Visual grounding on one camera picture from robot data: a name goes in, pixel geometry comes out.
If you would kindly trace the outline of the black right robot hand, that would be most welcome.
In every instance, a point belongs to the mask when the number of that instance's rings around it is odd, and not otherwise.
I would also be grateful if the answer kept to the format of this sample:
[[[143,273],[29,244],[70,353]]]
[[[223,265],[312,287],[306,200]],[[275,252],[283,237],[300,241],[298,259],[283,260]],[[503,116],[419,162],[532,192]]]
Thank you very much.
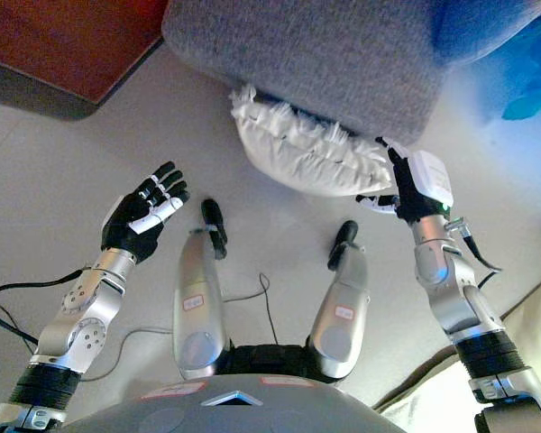
[[[451,218],[454,196],[445,164],[433,153],[410,151],[404,146],[376,137],[388,152],[398,192],[390,195],[357,195],[355,201],[382,214],[394,214],[409,225],[423,217]]]

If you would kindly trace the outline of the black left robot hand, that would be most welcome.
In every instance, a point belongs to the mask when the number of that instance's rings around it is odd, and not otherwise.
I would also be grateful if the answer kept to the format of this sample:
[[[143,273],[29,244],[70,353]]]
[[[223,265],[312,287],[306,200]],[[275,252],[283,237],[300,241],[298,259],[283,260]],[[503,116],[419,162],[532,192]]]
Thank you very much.
[[[166,161],[131,193],[118,199],[102,227],[101,249],[124,250],[137,263],[158,247],[167,221],[189,199],[183,173],[174,161]]]

